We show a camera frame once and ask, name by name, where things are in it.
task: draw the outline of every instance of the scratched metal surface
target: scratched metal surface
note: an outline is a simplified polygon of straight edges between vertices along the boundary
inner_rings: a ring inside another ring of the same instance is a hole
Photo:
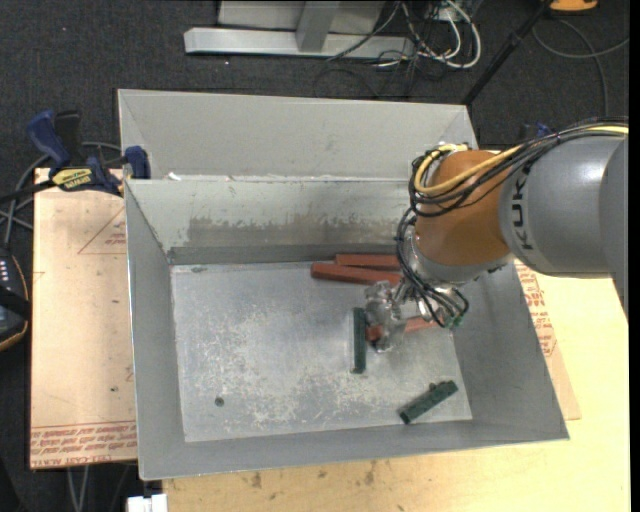
[[[471,419],[450,331],[369,349],[367,371],[352,374],[349,312],[365,287],[315,280],[309,266],[173,267],[188,442],[401,425],[398,409],[442,380],[460,390],[418,421]]]
[[[179,175],[408,177],[441,141],[476,140],[464,105],[119,90],[122,147],[152,178]]]
[[[393,251],[404,181],[148,180],[130,184],[172,264],[332,258]]]

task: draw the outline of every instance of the blue clamp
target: blue clamp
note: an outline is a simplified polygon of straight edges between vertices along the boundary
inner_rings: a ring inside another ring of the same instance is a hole
[[[89,156],[84,165],[71,165],[71,153],[56,133],[53,111],[44,110],[36,115],[27,125],[27,135],[54,161],[55,165],[49,170],[49,180],[54,185],[67,192],[95,190],[121,195],[122,180],[111,174],[97,157]],[[151,177],[147,155],[140,146],[127,148],[123,162],[129,165],[131,177]]]

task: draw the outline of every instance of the cardboard sheet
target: cardboard sheet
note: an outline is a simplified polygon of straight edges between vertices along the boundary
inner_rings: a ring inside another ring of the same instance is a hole
[[[124,202],[35,196],[30,467],[137,456]]]

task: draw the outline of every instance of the light wood table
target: light wood table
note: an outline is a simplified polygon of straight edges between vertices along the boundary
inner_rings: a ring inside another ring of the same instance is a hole
[[[170,512],[630,510],[629,326],[615,289],[539,282],[582,412],[570,440],[166,480]]]

